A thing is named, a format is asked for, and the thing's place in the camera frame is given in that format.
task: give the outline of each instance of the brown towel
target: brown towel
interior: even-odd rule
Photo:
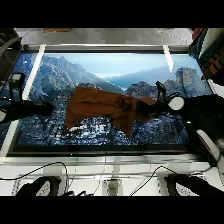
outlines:
[[[112,123],[127,136],[131,136],[132,126],[137,116],[144,122],[151,120],[150,116],[136,113],[136,103],[141,100],[147,104],[155,102],[147,97],[139,99],[77,86],[67,106],[66,126],[70,129],[84,118],[106,116],[112,118]]]

